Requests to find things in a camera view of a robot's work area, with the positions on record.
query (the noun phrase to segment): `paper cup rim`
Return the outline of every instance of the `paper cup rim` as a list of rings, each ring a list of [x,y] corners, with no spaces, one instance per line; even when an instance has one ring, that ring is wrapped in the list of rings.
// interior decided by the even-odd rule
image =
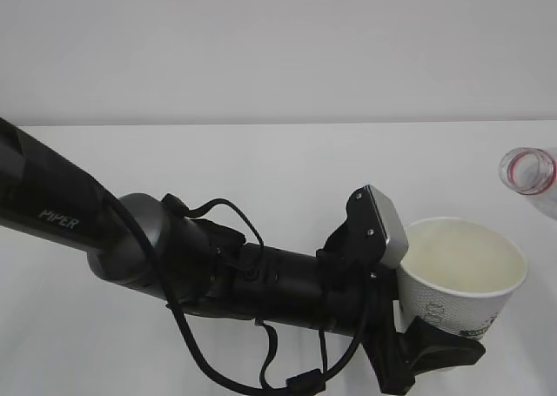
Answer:
[[[414,225],[417,224],[421,224],[423,222],[430,222],[430,221],[439,221],[439,220],[459,220],[461,222],[467,222],[468,224],[472,224],[472,225],[476,225],[479,226],[480,228],[486,229],[492,233],[494,233],[495,235],[502,237],[503,239],[505,239],[510,245],[513,246],[513,248],[518,252],[518,255],[520,255],[520,258],[522,259],[522,262],[524,263],[524,273],[522,274],[522,277],[520,278],[519,281],[516,282],[516,284],[508,287],[507,289],[503,289],[503,290],[497,290],[495,292],[461,292],[458,290],[453,290],[453,289],[449,289],[446,287],[443,287],[442,285],[435,285],[434,283],[431,283],[417,275],[415,275],[413,272],[410,272],[409,270],[407,270],[404,266],[404,259],[402,259],[402,261],[399,264],[400,269],[409,277],[411,277],[412,279],[416,280],[418,283],[421,283],[422,285],[425,285],[431,289],[434,289],[438,292],[443,292],[445,294],[451,295],[451,296],[456,296],[459,298],[469,298],[469,299],[489,299],[489,298],[497,298],[499,296],[505,296],[507,294],[510,294],[512,292],[514,292],[516,289],[518,289],[526,280],[527,274],[528,274],[528,261],[526,256],[524,255],[524,252],[522,252],[522,250],[510,239],[508,239],[507,237],[505,237],[504,235],[501,235],[500,233],[498,233],[497,231],[494,231],[493,229],[487,228],[484,225],[478,224],[477,222],[473,222],[469,219],[465,219],[465,218],[459,218],[458,216],[438,216],[438,217],[433,217],[433,218],[423,218],[420,220],[416,220],[414,222],[412,222],[411,224],[405,226],[405,229],[410,228]]]

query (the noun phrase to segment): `black robotic arm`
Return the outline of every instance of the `black robotic arm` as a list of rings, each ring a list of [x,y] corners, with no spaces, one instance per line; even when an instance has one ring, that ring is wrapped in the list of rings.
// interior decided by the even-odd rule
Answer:
[[[215,205],[236,211],[259,243],[247,244],[242,233],[203,218]],[[404,334],[396,332],[394,269],[407,250],[404,229],[391,200],[370,185],[349,197],[346,215],[317,257],[271,248],[227,200],[191,210],[170,194],[162,201],[142,193],[116,199],[88,173],[0,119],[0,225],[86,251],[101,279],[166,300],[198,366],[237,393],[316,394],[361,344],[381,391],[406,394],[416,374],[471,365],[485,352],[479,342],[421,319]],[[212,369],[184,313],[255,319],[270,333],[271,347],[276,334],[267,320],[350,335],[352,343],[331,368],[302,373],[280,389],[266,384],[264,369],[262,388],[250,387]]]

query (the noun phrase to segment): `plastic bottle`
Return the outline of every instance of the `plastic bottle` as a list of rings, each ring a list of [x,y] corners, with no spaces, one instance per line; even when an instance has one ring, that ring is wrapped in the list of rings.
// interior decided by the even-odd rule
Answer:
[[[557,220],[557,148],[516,148],[500,162],[505,185]]]

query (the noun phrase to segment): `white wall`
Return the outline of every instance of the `white wall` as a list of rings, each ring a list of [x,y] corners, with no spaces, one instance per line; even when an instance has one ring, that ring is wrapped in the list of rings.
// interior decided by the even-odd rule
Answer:
[[[312,253],[372,182],[404,223],[454,215],[507,235],[531,270],[474,367],[418,377],[412,396],[557,394],[557,225],[498,180],[517,145],[551,145],[557,122],[32,128],[116,194],[171,191],[198,205],[227,197],[269,245]],[[227,211],[212,218],[241,229]],[[104,283],[84,255],[0,230],[0,394],[225,395],[194,366],[160,300]],[[266,336],[249,322],[191,319],[207,358],[255,385]],[[317,333],[278,328],[271,382],[319,366]],[[328,338],[332,357],[347,339]],[[328,395],[377,395],[363,352]]]
[[[555,118],[554,0],[0,0],[19,124]]]

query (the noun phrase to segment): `black cable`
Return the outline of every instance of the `black cable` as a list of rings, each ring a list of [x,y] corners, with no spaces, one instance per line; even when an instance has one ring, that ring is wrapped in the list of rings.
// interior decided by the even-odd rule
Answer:
[[[187,206],[185,206],[184,214],[187,218],[191,218],[191,219],[201,218],[216,205],[225,205],[230,207],[233,211],[235,211],[236,214],[240,216],[240,218],[244,221],[244,223],[250,228],[250,230],[253,232],[253,235],[255,235],[255,238],[257,238],[259,243],[259,253],[257,257],[249,264],[241,265],[238,263],[238,261],[231,258],[223,258],[223,262],[228,266],[235,268],[236,270],[239,270],[241,272],[248,272],[250,270],[253,270],[255,267],[258,266],[258,264],[263,259],[263,253],[265,252],[265,244],[263,243],[263,239],[261,238],[261,235],[259,235],[258,230],[255,229],[255,226],[253,226],[250,219],[248,219],[248,217],[233,202],[225,198],[214,198],[213,200],[208,201],[204,205],[199,206],[199,208],[197,209],[189,209]]]
[[[366,334],[366,327],[367,327],[367,320],[369,319],[370,313],[370,296],[371,296],[371,286],[370,286],[370,279],[367,274],[364,274],[364,278],[362,280],[363,283],[363,297],[362,297],[362,314],[359,319],[358,328],[350,341],[350,345],[346,348],[345,353],[340,357],[339,361],[336,362],[331,369],[327,370],[323,374],[323,380],[329,381],[334,376],[340,373],[340,371],[345,368],[348,362],[352,359],[356,350],[358,350],[359,345],[361,344],[362,340],[364,339],[364,335]]]
[[[159,282],[159,284],[161,286],[161,289],[163,291],[164,297],[166,298],[166,300],[168,302],[168,307],[170,308],[171,313],[172,313],[172,315],[173,315],[173,317],[176,320],[176,323],[178,325],[178,329],[180,330],[180,332],[182,334],[182,338],[184,339],[184,342],[185,342],[186,346],[188,347],[188,350],[190,351],[191,356],[193,357],[193,360],[195,361],[195,363],[198,365],[199,369],[209,379],[211,379],[215,383],[217,383],[217,384],[221,385],[222,387],[225,387],[226,389],[228,389],[232,392],[235,392],[235,393],[244,394],[246,396],[291,396],[292,394],[291,394],[290,389],[288,387],[281,387],[281,388],[276,388],[276,389],[273,389],[273,388],[271,388],[271,389],[262,389],[261,388],[260,389],[260,388],[257,388],[257,387],[242,385],[241,383],[238,383],[237,381],[234,381],[232,379],[229,379],[229,378],[225,377],[224,375],[217,372],[214,368],[211,367],[211,365],[205,359],[203,353],[201,353],[201,350],[199,349],[198,343],[196,342],[195,338],[193,337],[193,333],[191,332],[191,328],[190,328],[190,326],[187,322],[187,319],[185,318],[185,315],[182,312],[182,308],[181,308],[180,303],[178,302],[178,298],[176,297],[176,294],[174,293],[174,290],[171,286],[171,282],[167,278],[166,274],[164,273],[164,270],[163,270],[162,266],[160,265],[160,263],[158,261],[157,252],[155,251],[151,242],[149,241],[149,239],[145,235],[143,229],[141,228],[141,226],[139,225],[137,220],[133,217],[133,215],[131,215],[131,213],[126,209],[126,207],[124,205],[122,205],[122,203],[116,197],[114,197],[107,190],[104,191],[104,195],[105,195],[105,201],[106,201],[107,205],[116,213],[116,215],[122,220],[122,222],[124,222],[124,225],[128,228],[128,230],[130,231],[130,234],[137,240],[137,242],[139,244],[139,247],[141,248],[141,250],[145,254],[145,258],[147,259],[147,261],[153,267],[153,270],[154,270],[155,274],[157,275],[158,282]],[[216,203],[216,205],[223,204],[223,203],[220,202],[220,200],[224,200],[224,199],[216,199],[216,201],[218,201],[218,203]],[[211,204],[211,202],[208,202],[207,204],[202,206],[202,208],[205,207],[205,206],[209,206]],[[367,276],[365,276],[365,279],[364,279],[363,289],[364,289],[364,291],[363,291],[364,292],[364,295],[363,295],[363,306],[364,307],[363,307],[363,310],[362,310],[362,316],[361,316],[360,321],[359,321],[358,329],[357,329],[356,333],[354,334],[354,336],[352,337],[352,341],[350,342],[350,345],[346,349],[346,352],[339,359],[339,361],[337,361],[337,363],[330,370],[327,370],[326,372],[324,372],[320,376],[320,382],[321,382],[320,384],[324,384],[326,381],[328,381],[329,379],[336,376],[346,366],[346,364],[353,357],[354,353],[356,353],[356,350],[358,349],[359,344],[361,343],[362,339],[364,338],[364,332],[365,332],[365,329],[366,329],[367,320],[369,318],[369,303],[370,303],[369,302],[370,286],[369,286],[369,278]]]
[[[277,336],[277,331],[270,325],[267,325],[263,320],[256,319],[255,325],[263,326],[267,332],[267,337],[269,338],[269,351],[265,357],[265,361],[261,366],[261,371],[259,372],[259,384],[264,389],[272,389],[271,385],[267,382],[265,374],[267,373],[267,368],[272,363],[272,361],[277,356],[277,350],[279,349],[279,337]]]
[[[323,371],[326,372],[329,367],[327,366],[327,341],[325,339],[325,328],[323,326],[319,328],[319,350],[321,351],[321,364],[323,365]]]

